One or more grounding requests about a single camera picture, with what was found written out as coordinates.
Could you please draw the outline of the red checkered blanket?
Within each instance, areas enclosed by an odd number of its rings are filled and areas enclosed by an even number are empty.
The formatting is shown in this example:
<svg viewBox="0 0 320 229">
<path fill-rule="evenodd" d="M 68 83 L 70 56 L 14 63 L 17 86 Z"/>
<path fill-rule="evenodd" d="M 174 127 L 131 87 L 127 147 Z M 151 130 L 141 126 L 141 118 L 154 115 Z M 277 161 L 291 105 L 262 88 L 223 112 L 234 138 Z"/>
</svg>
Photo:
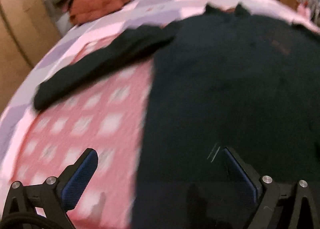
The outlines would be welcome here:
<svg viewBox="0 0 320 229">
<path fill-rule="evenodd" d="M 93 148 L 98 167 L 68 215 L 77 228 L 128 228 L 151 78 L 148 59 L 81 88 L 42 113 L 28 109 L 1 170 L 1 198 L 12 182 L 41 184 Z"/>
</svg>

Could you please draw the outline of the wooden wardrobe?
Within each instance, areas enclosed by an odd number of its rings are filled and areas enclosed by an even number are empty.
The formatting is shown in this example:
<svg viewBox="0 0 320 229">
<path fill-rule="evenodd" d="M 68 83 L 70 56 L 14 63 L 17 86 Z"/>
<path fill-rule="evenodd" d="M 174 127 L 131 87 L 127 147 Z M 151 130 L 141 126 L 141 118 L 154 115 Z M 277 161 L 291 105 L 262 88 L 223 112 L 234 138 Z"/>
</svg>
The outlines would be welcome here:
<svg viewBox="0 0 320 229">
<path fill-rule="evenodd" d="M 1 110 L 60 38 L 44 0 L 1 0 Z"/>
</svg>

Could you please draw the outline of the purple pink patchwork bedsheet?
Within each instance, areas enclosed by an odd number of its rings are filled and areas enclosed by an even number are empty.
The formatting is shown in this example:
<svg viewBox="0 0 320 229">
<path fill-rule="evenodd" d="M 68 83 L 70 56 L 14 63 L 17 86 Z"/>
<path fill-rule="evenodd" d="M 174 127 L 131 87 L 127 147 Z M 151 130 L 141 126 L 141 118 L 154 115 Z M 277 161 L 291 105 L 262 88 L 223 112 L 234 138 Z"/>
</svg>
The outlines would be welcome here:
<svg viewBox="0 0 320 229">
<path fill-rule="evenodd" d="M 80 27 L 73 27 L 40 60 L 17 89 L 1 115 L 1 159 L 5 158 L 16 126 L 31 104 L 37 86 L 53 71 L 70 63 L 72 57 L 85 44 L 119 33 L 129 26 L 137 27 L 147 23 L 165 24 L 200 14 L 207 3 L 222 9 L 235 7 L 237 3 L 242 3 L 253 14 L 303 24 L 310 30 L 319 32 L 319 27 L 315 24 L 276 0 L 135 0 L 116 13 Z"/>
</svg>

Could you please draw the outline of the dark navy jacket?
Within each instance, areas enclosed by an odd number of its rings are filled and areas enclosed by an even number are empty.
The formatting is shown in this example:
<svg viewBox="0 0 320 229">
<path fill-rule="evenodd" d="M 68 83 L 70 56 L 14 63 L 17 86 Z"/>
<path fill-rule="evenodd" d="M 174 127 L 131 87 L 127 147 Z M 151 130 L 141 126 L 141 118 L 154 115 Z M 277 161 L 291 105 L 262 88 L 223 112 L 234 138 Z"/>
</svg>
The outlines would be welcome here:
<svg viewBox="0 0 320 229">
<path fill-rule="evenodd" d="M 319 201 L 319 34 L 206 6 L 165 27 L 127 29 L 41 83 L 36 110 L 153 57 L 132 228 L 241 227 L 250 209 L 222 160 L 231 146 L 258 173 L 304 179 Z"/>
</svg>

